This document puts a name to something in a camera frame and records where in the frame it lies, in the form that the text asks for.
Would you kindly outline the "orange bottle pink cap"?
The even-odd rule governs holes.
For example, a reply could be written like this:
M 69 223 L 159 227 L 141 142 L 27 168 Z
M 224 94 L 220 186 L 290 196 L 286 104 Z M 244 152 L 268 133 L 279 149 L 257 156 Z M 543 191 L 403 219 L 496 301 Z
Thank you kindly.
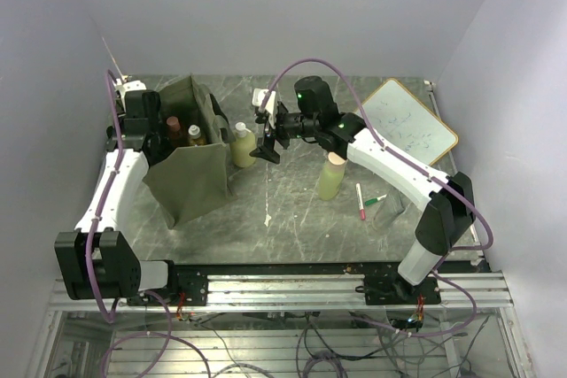
M 167 138 L 169 142 L 175 148 L 185 146 L 187 140 L 180 120 L 176 116 L 170 116 L 167 118 L 166 124 L 167 124 Z

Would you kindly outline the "amber liquid clear bottle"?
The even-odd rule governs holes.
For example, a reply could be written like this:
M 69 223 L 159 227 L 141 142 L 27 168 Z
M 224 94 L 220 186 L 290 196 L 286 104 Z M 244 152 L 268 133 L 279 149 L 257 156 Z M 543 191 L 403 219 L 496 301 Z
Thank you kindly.
M 198 125 L 188 127 L 188 144 L 189 146 L 207 145 L 206 136 Z

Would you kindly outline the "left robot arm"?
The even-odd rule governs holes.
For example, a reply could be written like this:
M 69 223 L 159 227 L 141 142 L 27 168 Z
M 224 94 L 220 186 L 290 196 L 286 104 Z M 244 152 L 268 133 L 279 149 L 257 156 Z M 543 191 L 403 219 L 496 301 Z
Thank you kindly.
M 106 130 L 105 161 L 96 191 L 73 231 L 58 234 L 54 250 L 67 295 L 93 299 L 88 254 L 103 299 L 135 297 L 146 289 L 162 305 L 172 304 L 181 292 L 171 260 L 142 261 L 130 248 L 124 230 L 138 188 L 151 166 L 171 152 L 160 97 L 147 89 L 130 90 L 123 97 L 118 118 L 120 134 Z

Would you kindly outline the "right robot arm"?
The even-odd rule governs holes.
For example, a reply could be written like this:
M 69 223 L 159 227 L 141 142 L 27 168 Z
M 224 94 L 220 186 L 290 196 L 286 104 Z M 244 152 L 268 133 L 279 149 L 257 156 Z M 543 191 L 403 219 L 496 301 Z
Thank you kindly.
M 407 197 L 422 216 L 415 240 L 399 263 L 385 293 L 406 304 L 422 292 L 422 283 L 474 223 L 470 178 L 442 173 L 389 143 L 361 115 L 341 112 L 330 86 L 319 76 L 294 85 L 297 112 L 289 112 L 268 89 L 255 89 L 252 106 L 263 133 L 252 156 L 277 164 L 275 146 L 292 139 L 308 140 L 327 152 L 363 166 Z

